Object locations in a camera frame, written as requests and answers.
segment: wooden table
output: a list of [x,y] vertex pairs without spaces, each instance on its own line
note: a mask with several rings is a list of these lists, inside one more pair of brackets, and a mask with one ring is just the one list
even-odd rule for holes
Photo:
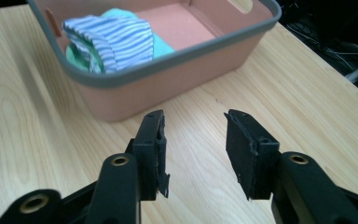
[[358,89],[279,24],[244,66],[117,123],[92,117],[27,6],[0,9],[0,216],[25,193],[62,197],[124,152],[144,114],[163,109],[170,197],[144,223],[273,223],[269,201],[246,201],[227,157],[223,116],[253,115],[281,151],[312,156],[358,193]]

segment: brass screw hole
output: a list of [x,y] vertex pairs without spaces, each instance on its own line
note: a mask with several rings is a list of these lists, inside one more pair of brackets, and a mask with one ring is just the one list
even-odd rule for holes
[[127,162],[129,162],[129,159],[127,157],[116,157],[112,160],[112,165],[122,166],[127,164]]
[[308,164],[309,162],[307,158],[300,155],[292,155],[290,156],[290,160],[300,165],[305,165]]
[[29,197],[24,203],[22,203],[20,206],[20,212],[23,214],[30,214],[43,208],[46,204],[48,204],[48,196],[44,194],[36,194]]

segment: teal cloth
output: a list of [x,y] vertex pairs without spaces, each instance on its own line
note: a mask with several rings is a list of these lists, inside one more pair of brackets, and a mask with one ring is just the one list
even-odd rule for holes
[[[119,8],[112,8],[104,12],[101,17],[138,18],[134,13]],[[157,59],[159,57],[175,52],[175,50],[170,45],[168,45],[161,37],[159,37],[155,33],[153,33],[153,46],[153,59]],[[88,67],[84,63],[84,60],[79,54],[76,53],[76,48],[73,44],[69,44],[66,48],[66,59],[80,70],[89,71]]]

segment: blue striped fabric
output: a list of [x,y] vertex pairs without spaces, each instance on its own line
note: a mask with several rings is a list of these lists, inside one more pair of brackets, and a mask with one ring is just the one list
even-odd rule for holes
[[153,33],[138,18],[86,16],[62,23],[93,73],[114,73],[153,59]]

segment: folded clothing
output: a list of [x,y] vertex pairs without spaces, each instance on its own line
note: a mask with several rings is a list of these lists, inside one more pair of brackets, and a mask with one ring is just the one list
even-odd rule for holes
[[114,73],[174,52],[147,21],[118,8],[101,17],[66,20],[62,28],[71,40],[67,60],[95,74]]

